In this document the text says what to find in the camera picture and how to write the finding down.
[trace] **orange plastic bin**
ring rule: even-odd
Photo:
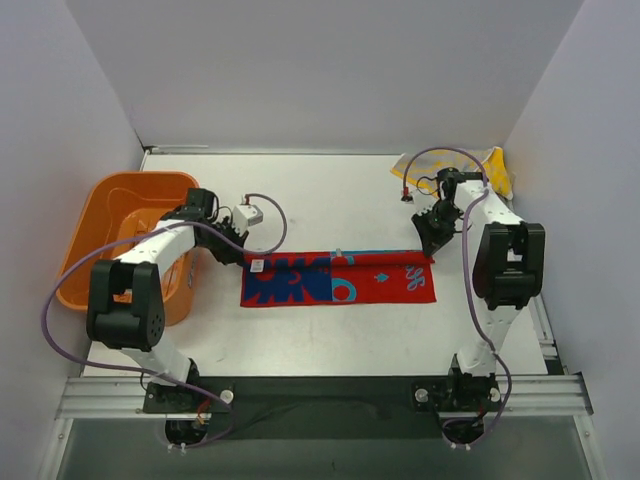
[[[102,180],[89,194],[60,275],[96,248],[153,230],[162,215],[186,201],[191,187],[198,183],[181,172],[123,172]],[[99,258],[115,258],[134,245],[116,247],[85,263],[57,291],[58,300],[86,312],[93,264]],[[197,251],[191,250],[162,279],[166,325],[175,325],[191,310],[197,261]],[[117,300],[131,301],[130,294]]]

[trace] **white backdrop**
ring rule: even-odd
[[[0,0],[0,477],[32,479],[70,364],[40,333],[90,188],[142,150],[62,0]],[[56,309],[55,336],[84,352],[83,319]]]
[[[145,145],[502,144],[582,0],[67,0]]]
[[[638,477],[640,4],[587,0],[506,143],[518,211],[547,229],[544,298],[582,370],[615,479]]]

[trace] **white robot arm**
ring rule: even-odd
[[[163,335],[164,307],[161,279],[173,263],[195,247],[211,251],[224,264],[241,263],[243,256],[228,244],[197,226],[171,225],[185,221],[204,224],[229,241],[243,246],[248,228],[260,223],[263,214],[254,205],[234,207],[231,217],[220,223],[210,221],[213,194],[190,189],[187,203],[168,212],[156,224],[157,235],[141,241],[113,260],[99,260],[91,271],[87,333],[91,340],[118,349],[141,367],[188,382],[195,364]],[[120,303],[114,295],[131,293],[131,303]],[[155,377],[160,385],[173,385]]]
[[[453,237],[456,220],[486,189],[486,198],[470,214],[469,265],[473,266],[479,326],[499,353],[509,327],[542,288],[545,232],[541,225],[526,223],[514,214],[490,184],[483,186],[481,178],[478,173],[441,170],[437,178],[440,198],[433,205],[422,203],[431,197],[416,199],[412,220],[425,255],[433,255]],[[494,374],[496,360],[489,345],[475,329],[472,338],[456,355],[461,372]]]

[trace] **white table surface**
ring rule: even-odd
[[[389,155],[150,155],[143,170],[186,172],[223,205],[265,193],[283,207],[289,234],[281,251],[420,249],[400,202],[401,181]],[[275,208],[265,213],[246,247],[266,249],[279,238]],[[201,375],[442,375],[476,335],[462,281],[460,236],[435,256],[437,302],[424,305],[348,305],[241,308],[241,269],[201,255],[191,313],[169,327],[177,347]],[[528,308],[505,340],[503,358],[514,374],[546,374]],[[133,365],[94,343],[89,359]],[[113,375],[86,368],[85,376]]]

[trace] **purple cable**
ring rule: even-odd
[[[411,164],[413,164],[413,162],[421,155],[424,155],[425,153],[428,153],[428,152],[432,152],[434,150],[450,150],[452,152],[457,152],[462,155],[465,155],[467,158],[471,159],[478,166],[478,169],[482,173],[482,184],[485,187],[485,191],[480,197],[476,198],[473,202],[471,202],[471,204],[467,207],[467,210],[464,212],[464,217],[462,219],[462,270],[464,274],[464,289],[467,296],[467,303],[469,304],[469,313],[471,314],[471,320],[473,321],[473,326],[475,327],[476,332],[478,332],[478,335],[480,336],[480,338],[482,338],[482,340],[484,340],[487,343],[487,345],[489,345],[489,348],[491,349],[491,353],[493,353],[493,356],[495,357],[496,361],[502,366],[502,368],[504,369],[504,373],[507,377],[507,391],[504,394],[502,404],[500,405],[500,408],[498,408],[498,411],[496,412],[496,416],[493,418],[493,420],[491,421],[489,426],[485,429],[485,431],[482,433],[482,435],[476,438],[473,442],[463,445],[456,442],[452,442],[444,433],[442,434],[442,437],[447,442],[450,442],[453,446],[455,446],[455,448],[466,450],[467,446],[471,448],[472,446],[478,444],[481,440],[485,439],[496,428],[498,422],[500,421],[500,418],[502,417],[502,414],[504,413],[504,409],[506,407],[507,401],[511,396],[511,390],[513,388],[513,380],[511,378],[511,372],[509,371],[507,364],[504,362],[504,360],[502,360],[500,355],[496,352],[496,347],[493,341],[489,337],[487,337],[487,335],[482,330],[482,327],[480,326],[480,321],[478,320],[478,313],[476,312],[476,307],[473,303],[473,291],[471,289],[471,277],[469,274],[469,218],[471,216],[471,211],[473,210],[473,208],[478,203],[480,203],[485,198],[487,198],[487,196],[489,195],[489,193],[486,190],[486,187],[488,184],[487,171],[485,170],[484,165],[482,165],[482,162],[480,162],[480,160],[478,160],[475,157],[475,155],[472,155],[469,152],[466,152],[462,149],[454,148],[454,147],[426,148],[416,153],[413,157],[411,157],[411,160],[409,160],[409,162],[407,163],[407,166],[405,167],[405,170],[404,170],[404,176],[402,178],[403,190],[407,186],[407,175],[409,173],[409,168],[411,167]],[[442,424],[442,427],[444,428],[447,425],[454,423],[456,421],[459,421],[459,419],[452,418],[452,419],[446,420]]]
[[[103,368],[106,370],[120,370],[120,371],[125,371],[125,372],[135,372],[135,373],[143,373],[146,375],[150,375],[153,377],[158,377],[158,378],[162,378],[163,380],[166,380],[168,382],[171,382],[179,387],[184,387],[184,388],[188,388],[189,390],[192,390],[196,393],[199,393],[201,395],[204,395],[205,397],[210,398],[211,400],[218,402],[219,404],[221,404],[224,408],[226,408],[230,413],[231,413],[231,423],[229,425],[229,427],[227,427],[224,431],[217,433],[216,435],[212,436],[212,437],[205,437],[204,440],[202,440],[200,443],[195,444],[195,445],[191,445],[188,446],[189,447],[201,447],[204,446],[206,444],[215,442],[216,440],[221,439],[222,437],[228,435],[229,433],[231,433],[231,431],[233,430],[233,421],[234,421],[234,412],[232,410],[232,408],[224,401],[222,401],[222,399],[220,399],[220,397],[218,397],[217,395],[208,392],[207,390],[204,390],[203,388],[197,387],[195,385],[190,385],[188,383],[185,382],[181,382],[180,380],[177,380],[175,378],[170,377],[169,375],[166,375],[164,373],[159,373],[159,372],[154,372],[153,370],[149,370],[147,368],[142,368],[142,367],[128,367],[125,365],[112,365],[109,363],[101,363],[101,362],[92,362],[91,360],[85,360],[84,358],[80,358],[77,357],[69,352],[67,352],[66,350],[64,350],[60,345],[58,345],[58,343],[54,340],[54,338],[51,336],[51,332],[49,331],[49,323],[48,323],[48,311],[49,311],[49,307],[51,306],[51,302],[53,301],[53,298],[56,295],[56,291],[60,288],[60,286],[78,269],[80,268],[80,266],[84,265],[86,262],[88,262],[91,258],[95,257],[96,255],[99,255],[103,252],[106,252],[108,250],[111,250],[114,247],[120,246],[120,245],[126,245],[128,243],[133,243],[133,242],[141,242],[142,240],[146,240],[148,238],[151,237],[155,237],[156,235],[160,235],[161,233],[164,233],[167,230],[172,230],[174,228],[179,228],[179,227],[194,227],[194,228],[202,228],[210,233],[212,233],[213,235],[217,236],[218,238],[220,238],[222,241],[224,241],[225,243],[227,243],[228,245],[230,245],[232,248],[244,253],[244,254],[248,254],[248,255],[267,255],[269,253],[273,253],[274,251],[276,251],[278,248],[280,248],[280,246],[282,245],[282,243],[285,240],[285,237],[287,236],[287,219],[286,216],[284,214],[284,211],[282,210],[282,207],[280,207],[280,205],[273,200],[272,198],[266,196],[266,195],[262,195],[260,193],[250,193],[248,195],[246,195],[247,198],[250,197],[257,197],[257,198],[263,198],[267,201],[269,201],[270,203],[272,203],[276,209],[278,210],[278,212],[280,213],[280,216],[282,217],[282,222],[283,222],[283,229],[282,229],[282,236],[280,237],[280,240],[278,241],[278,243],[268,249],[265,250],[264,252],[256,252],[256,251],[252,251],[252,250],[247,250],[245,248],[239,247],[238,245],[236,245],[235,243],[233,243],[231,240],[227,239],[224,235],[222,235],[220,232],[218,232],[216,229],[208,226],[208,225],[203,225],[197,222],[180,222],[180,223],[174,223],[172,225],[169,225],[165,228],[159,229],[159,230],[153,230],[149,233],[146,233],[144,235],[138,235],[136,237],[131,237],[131,238],[125,238],[122,240],[117,240],[115,242],[111,242],[103,247],[100,247],[96,250],[94,250],[91,253],[88,253],[87,255],[85,255],[84,257],[82,257],[80,260],[78,260],[76,263],[74,263],[66,272],[64,272],[60,278],[58,279],[58,281],[55,283],[55,285],[53,286],[53,289],[51,290],[51,292],[49,292],[49,294],[47,295],[46,301],[44,303],[44,306],[42,307],[42,311],[40,313],[40,328],[42,329],[42,335],[44,336],[45,340],[47,341],[47,343],[49,344],[49,346],[55,350],[55,352],[66,358],[67,360],[70,360],[72,362],[78,363],[80,365],[84,365],[87,367],[95,367],[95,368]]]
[[[482,165],[482,162],[480,162],[480,160],[478,160],[474,155],[470,154],[469,152],[467,152],[465,150],[462,150],[461,148],[455,148],[455,147],[430,147],[430,148],[425,148],[424,150],[420,150],[413,157],[411,157],[409,162],[407,162],[407,166],[404,167],[404,175],[402,176],[402,190],[403,191],[406,190],[406,188],[407,188],[407,175],[409,175],[409,169],[411,168],[411,165],[413,165],[413,162],[415,162],[418,159],[418,157],[421,157],[425,153],[433,152],[433,151],[436,151],[436,150],[448,150],[450,152],[456,152],[456,153],[464,155],[465,157],[470,159],[472,162],[474,162],[476,165],[478,165],[478,168],[480,169],[480,172],[482,172],[482,184],[485,187],[487,186],[487,182],[488,182],[487,171],[484,169],[484,165]]]

